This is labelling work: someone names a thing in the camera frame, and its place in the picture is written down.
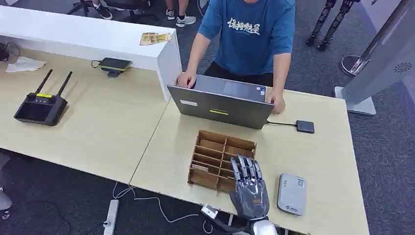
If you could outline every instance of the laptop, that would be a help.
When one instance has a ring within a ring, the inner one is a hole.
[[[265,87],[198,75],[192,89],[167,85],[181,114],[262,129],[274,105]]]

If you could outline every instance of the smartphone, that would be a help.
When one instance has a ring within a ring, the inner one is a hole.
[[[99,62],[98,66],[104,69],[125,71],[130,64],[131,61],[129,60],[120,60],[105,57],[103,60],[101,60],[101,62]]]

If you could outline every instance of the robot finger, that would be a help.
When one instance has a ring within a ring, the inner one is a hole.
[[[256,171],[256,176],[258,177],[259,180],[261,180],[262,179],[261,168],[259,168],[259,164],[255,160],[254,160],[254,168],[255,168],[255,171]]]
[[[250,158],[246,158],[246,161],[248,163],[248,169],[249,169],[249,174],[251,179],[256,179],[256,175],[255,175],[255,170],[254,170],[254,165],[252,164],[252,160]]]
[[[248,181],[248,172],[246,169],[246,165],[245,165],[245,157],[237,154],[238,159],[239,159],[239,163],[241,164],[241,171],[242,171],[242,176],[244,177],[244,181]]]
[[[232,165],[232,168],[233,168],[233,174],[235,175],[236,182],[240,182],[241,181],[241,175],[239,173],[238,165],[236,164],[236,161],[235,161],[234,158],[231,158],[231,165]]]

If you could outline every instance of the electrical outlet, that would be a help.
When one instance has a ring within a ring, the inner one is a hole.
[[[116,214],[118,212],[119,200],[111,200],[110,208],[108,209],[107,221],[108,225],[105,226],[104,235],[113,235],[115,229]]]

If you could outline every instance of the white power bank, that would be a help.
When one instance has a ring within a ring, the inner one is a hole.
[[[282,173],[279,177],[277,207],[296,215],[305,210],[307,183],[301,177]]]

